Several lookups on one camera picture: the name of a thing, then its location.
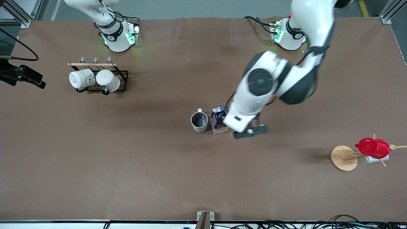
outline box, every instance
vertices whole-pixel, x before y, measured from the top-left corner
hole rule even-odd
[[[223,119],[226,117],[226,106],[218,106],[212,109],[210,116],[213,135],[227,132],[229,127],[223,123]]]

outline white cup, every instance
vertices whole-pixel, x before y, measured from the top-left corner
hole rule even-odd
[[[76,89],[86,88],[95,85],[93,72],[89,69],[83,69],[69,73],[69,82]]]
[[[374,163],[374,162],[379,162],[379,161],[380,161],[379,159],[372,158],[371,156],[367,156],[367,157],[366,157],[366,160],[368,161],[369,164],[370,164],[370,163]],[[388,160],[389,160],[389,155],[383,157],[382,160],[383,160],[383,161],[388,161]]]
[[[198,109],[191,116],[191,124],[196,132],[204,132],[208,128],[208,116],[202,112],[202,109]]]
[[[96,75],[96,82],[102,86],[102,92],[107,92],[107,94],[116,91],[120,87],[119,78],[107,69],[98,72]]]

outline table surface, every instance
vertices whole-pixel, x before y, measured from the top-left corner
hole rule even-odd
[[[373,133],[407,143],[407,71],[390,25],[336,23],[315,94],[264,108],[271,131],[233,140],[194,132],[191,114],[224,104],[253,55],[297,62],[305,45],[284,51],[246,19],[193,18],[142,21],[139,46],[113,53],[92,21],[33,21],[20,40],[40,60],[11,63],[47,85],[1,83],[0,218],[406,220],[406,150],[386,168],[359,159],[341,172],[329,160]],[[67,63],[81,56],[111,56],[130,72],[127,91],[77,93]]]

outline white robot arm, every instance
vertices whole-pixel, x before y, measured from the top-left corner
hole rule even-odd
[[[317,71],[334,31],[333,10],[337,1],[291,2],[292,17],[287,22],[287,32],[293,36],[299,31],[305,33],[310,44],[302,60],[303,65],[293,65],[271,51],[253,57],[224,119],[224,123],[235,130],[233,138],[253,137],[268,132],[268,126],[252,126],[250,123],[253,119],[258,120],[260,111],[273,95],[291,105],[302,103],[313,94]]]
[[[119,0],[65,0],[65,2],[95,21],[102,32],[105,44],[112,51],[123,52],[136,43],[139,26],[126,20],[120,21],[109,8],[117,5]]]

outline black metal rack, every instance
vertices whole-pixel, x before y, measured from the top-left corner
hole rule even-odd
[[[120,70],[117,67],[116,63],[112,62],[111,57],[107,58],[107,63],[106,64],[98,63],[98,58],[96,58],[96,57],[93,59],[92,64],[87,64],[87,63],[85,63],[85,58],[81,57],[80,63],[68,63],[68,65],[71,66],[75,71],[80,70],[78,68],[79,66],[82,66],[85,69],[87,68],[87,69],[91,70],[93,72],[93,76],[91,76],[91,77],[96,77],[96,75],[98,74],[99,71],[106,70],[106,68],[108,68],[107,70],[111,71],[115,76],[120,76],[119,77],[120,86],[114,92],[123,92],[123,91],[126,91],[126,89],[127,89],[127,80],[128,80],[128,76],[129,76],[129,71]],[[93,85],[93,86],[85,87],[84,89],[81,89],[81,90],[79,90],[79,89],[75,89],[75,90],[77,92],[79,92],[79,93],[85,92],[85,91],[92,91],[92,92],[98,92],[99,91],[99,92],[102,92],[104,95],[109,95],[110,94],[110,91],[102,90],[102,86],[99,85],[97,82],[95,82],[95,85]]]

